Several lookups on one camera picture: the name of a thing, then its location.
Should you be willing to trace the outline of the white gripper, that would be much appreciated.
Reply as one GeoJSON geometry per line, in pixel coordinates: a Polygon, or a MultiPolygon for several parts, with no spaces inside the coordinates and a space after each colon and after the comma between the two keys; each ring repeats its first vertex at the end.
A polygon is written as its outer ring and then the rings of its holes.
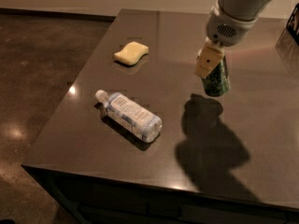
{"type": "Polygon", "coordinates": [[[227,15],[216,3],[206,23],[206,36],[212,42],[206,42],[199,50],[194,73],[207,78],[224,58],[224,48],[238,44],[255,24],[256,19],[242,21],[227,15]]]}

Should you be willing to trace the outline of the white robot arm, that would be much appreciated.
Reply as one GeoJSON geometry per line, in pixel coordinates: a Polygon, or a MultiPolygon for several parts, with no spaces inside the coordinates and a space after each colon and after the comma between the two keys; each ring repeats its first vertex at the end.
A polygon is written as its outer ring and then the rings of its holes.
{"type": "Polygon", "coordinates": [[[238,44],[272,0],[217,0],[206,23],[206,41],[199,50],[195,74],[206,78],[225,56],[225,47],[238,44]]]}

